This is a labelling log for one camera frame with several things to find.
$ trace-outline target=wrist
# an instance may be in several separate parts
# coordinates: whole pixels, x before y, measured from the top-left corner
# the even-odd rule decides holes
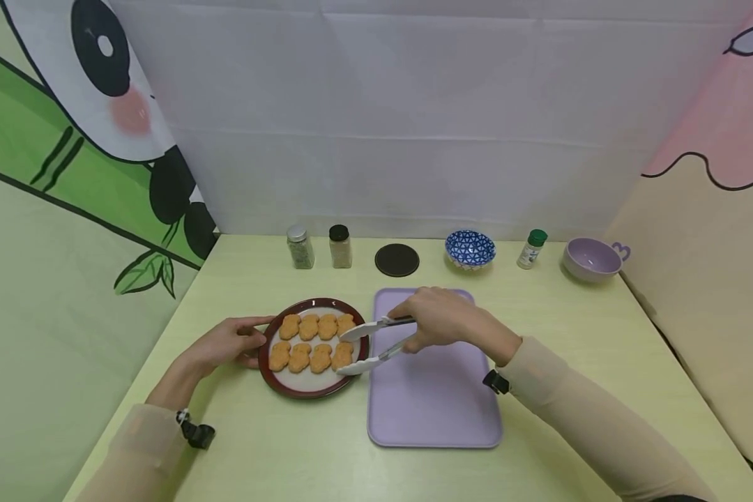
[[[519,350],[522,338],[512,329],[497,321],[498,326],[487,326],[473,335],[472,345],[494,361],[497,367],[508,365]]]
[[[197,361],[179,356],[145,402],[167,410],[183,410],[190,403],[198,383],[207,375],[205,371]]]
[[[194,358],[190,354],[190,351],[187,351],[178,356],[167,371],[173,371],[175,374],[179,374],[187,379],[200,380],[211,374],[214,369],[214,366],[198,358]]]

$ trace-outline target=spice jar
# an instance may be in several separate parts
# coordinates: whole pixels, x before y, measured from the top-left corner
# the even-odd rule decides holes
[[[329,250],[333,268],[351,268],[351,239],[345,225],[333,225],[329,229]]]
[[[293,266],[298,269],[312,268],[315,264],[315,254],[307,236],[307,229],[303,225],[293,225],[287,229],[287,247],[293,258]]]
[[[519,255],[519,259],[516,260],[516,265],[524,270],[529,270],[535,263],[535,259],[538,258],[538,253],[541,248],[544,247],[544,242],[547,240],[547,232],[542,229],[534,229],[528,236],[528,242],[524,244],[524,249]]]

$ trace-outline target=blue and white bowl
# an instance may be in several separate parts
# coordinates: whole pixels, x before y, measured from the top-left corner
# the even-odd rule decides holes
[[[496,256],[496,246],[486,234],[459,229],[446,238],[446,255],[463,270],[479,270]]]

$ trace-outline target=purple bowl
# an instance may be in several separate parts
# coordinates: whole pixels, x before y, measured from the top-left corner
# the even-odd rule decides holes
[[[623,268],[623,259],[600,240],[578,237],[563,249],[563,266],[579,280],[598,283],[618,273]]]

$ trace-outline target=panda illustration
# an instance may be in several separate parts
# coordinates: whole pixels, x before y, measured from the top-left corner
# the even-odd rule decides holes
[[[1,0],[1,6],[40,82],[76,129],[108,157],[150,169],[155,216],[167,225],[184,217],[188,245],[207,258],[213,219],[111,7],[103,0]],[[79,148],[76,142],[69,155]],[[66,173],[51,176],[43,166],[34,183],[47,191],[59,176]]]

